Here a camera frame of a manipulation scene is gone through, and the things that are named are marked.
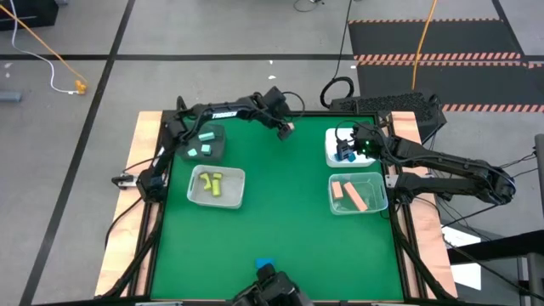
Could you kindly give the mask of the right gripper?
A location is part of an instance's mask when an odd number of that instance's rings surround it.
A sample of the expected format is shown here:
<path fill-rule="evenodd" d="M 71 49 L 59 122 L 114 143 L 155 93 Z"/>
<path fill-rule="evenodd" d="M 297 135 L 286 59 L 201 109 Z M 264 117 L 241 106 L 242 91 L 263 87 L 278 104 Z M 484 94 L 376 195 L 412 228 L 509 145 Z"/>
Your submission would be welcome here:
<path fill-rule="evenodd" d="M 337 140 L 336 159 L 338 161 L 345 159 L 345 152 L 351 154 L 353 151 L 369 159 L 380 161 L 383 158 L 385 135 L 379 126 L 368 122 L 355 122 L 351 136 L 353 143 L 351 140 Z"/>

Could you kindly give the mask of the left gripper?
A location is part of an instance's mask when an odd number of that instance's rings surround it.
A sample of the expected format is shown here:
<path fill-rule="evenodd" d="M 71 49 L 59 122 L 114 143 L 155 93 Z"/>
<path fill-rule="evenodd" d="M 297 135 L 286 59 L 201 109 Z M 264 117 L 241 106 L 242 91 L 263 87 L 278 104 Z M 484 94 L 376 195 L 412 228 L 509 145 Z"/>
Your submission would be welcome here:
<path fill-rule="evenodd" d="M 277 136 L 280 140 L 292 137 L 295 130 L 288 131 L 288 127 L 292 128 L 293 123 L 286 119 L 290 108 L 286 103 L 285 95 L 277 87 L 272 87 L 266 94 L 255 92 L 254 102 L 256 120 L 267 128 L 279 128 Z"/>

